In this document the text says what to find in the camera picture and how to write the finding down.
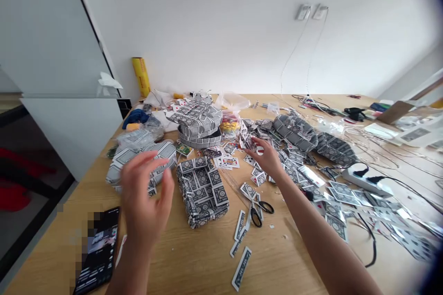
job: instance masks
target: playing card house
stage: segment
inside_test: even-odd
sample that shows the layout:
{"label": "playing card house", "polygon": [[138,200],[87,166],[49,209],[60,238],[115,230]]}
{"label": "playing card house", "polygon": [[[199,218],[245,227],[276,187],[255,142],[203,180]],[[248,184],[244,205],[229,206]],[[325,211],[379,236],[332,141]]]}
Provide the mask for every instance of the playing card house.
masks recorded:
{"label": "playing card house", "polygon": [[150,175],[150,181],[148,185],[148,190],[151,188],[155,188],[157,184],[162,181],[163,172],[166,168],[173,169],[177,165],[177,158],[175,153],[175,146],[168,141],[163,141],[160,143],[151,143],[145,147],[141,147],[138,149],[134,148],[124,148],[120,152],[118,152],[114,158],[112,159],[112,163],[109,167],[108,174],[106,175],[106,182],[111,184],[117,192],[121,191],[120,183],[120,172],[123,166],[134,158],[140,152],[146,151],[158,151],[156,156],[157,158],[167,158],[169,159],[168,163],[157,167]]}
{"label": "playing card house", "polygon": [[283,138],[303,152],[309,152],[317,146],[318,138],[314,129],[297,116],[279,115],[272,125]]}
{"label": "playing card house", "polygon": [[229,200],[222,178],[207,157],[178,164],[177,179],[191,228],[204,226],[227,213]]}
{"label": "playing card house", "polygon": [[212,103],[192,99],[185,105],[174,105],[175,112],[165,111],[169,121],[179,124],[181,143],[201,150],[219,145],[222,140],[221,110]]}
{"label": "playing card house", "polygon": [[316,151],[341,166],[349,166],[357,161],[357,156],[348,143],[325,132],[318,134]]}

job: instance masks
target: cabinet door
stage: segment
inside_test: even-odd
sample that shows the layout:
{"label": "cabinet door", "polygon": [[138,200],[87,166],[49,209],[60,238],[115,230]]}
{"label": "cabinet door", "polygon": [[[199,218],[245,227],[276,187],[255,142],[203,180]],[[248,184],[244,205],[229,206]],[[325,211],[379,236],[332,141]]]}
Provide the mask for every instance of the cabinet door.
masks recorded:
{"label": "cabinet door", "polygon": [[0,8],[0,64],[22,93],[96,97],[109,69],[81,0],[0,0]]}
{"label": "cabinet door", "polygon": [[115,99],[22,98],[21,101],[77,181],[122,122]]}

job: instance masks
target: phone screen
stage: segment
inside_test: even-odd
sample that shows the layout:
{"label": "phone screen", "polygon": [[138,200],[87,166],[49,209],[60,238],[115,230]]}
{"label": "phone screen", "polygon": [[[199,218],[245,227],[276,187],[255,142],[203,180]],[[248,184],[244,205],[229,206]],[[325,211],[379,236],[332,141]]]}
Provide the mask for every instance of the phone screen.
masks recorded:
{"label": "phone screen", "polygon": [[117,251],[120,207],[100,213],[94,221],[94,236],[88,237],[88,255],[75,285],[74,295],[85,294],[111,280]]}

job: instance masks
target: scissors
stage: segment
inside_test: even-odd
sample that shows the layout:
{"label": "scissors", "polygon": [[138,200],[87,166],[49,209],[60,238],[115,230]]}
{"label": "scissors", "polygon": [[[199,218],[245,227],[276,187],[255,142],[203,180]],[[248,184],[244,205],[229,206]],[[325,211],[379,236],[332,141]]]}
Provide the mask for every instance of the scissors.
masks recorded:
{"label": "scissors", "polygon": [[255,197],[258,197],[258,200],[256,201],[255,199],[251,198],[251,196],[249,194],[246,194],[245,192],[243,192],[243,195],[249,199],[252,202],[251,205],[251,218],[252,218],[252,222],[254,223],[254,225],[256,225],[258,228],[263,226],[263,215],[262,215],[262,209],[270,214],[274,214],[274,208],[272,207],[272,205],[270,205],[268,202],[262,201],[260,200],[260,194],[256,193]]}

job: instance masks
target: blue cloth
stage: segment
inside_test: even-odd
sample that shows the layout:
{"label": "blue cloth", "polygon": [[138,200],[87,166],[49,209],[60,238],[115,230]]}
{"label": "blue cloth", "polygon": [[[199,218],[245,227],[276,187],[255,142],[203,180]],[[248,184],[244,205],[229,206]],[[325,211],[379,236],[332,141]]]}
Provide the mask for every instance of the blue cloth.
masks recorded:
{"label": "blue cloth", "polygon": [[123,122],[122,129],[126,129],[126,126],[130,123],[145,123],[148,121],[149,115],[147,115],[143,110],[136,109],[129,113],[126,120]]}

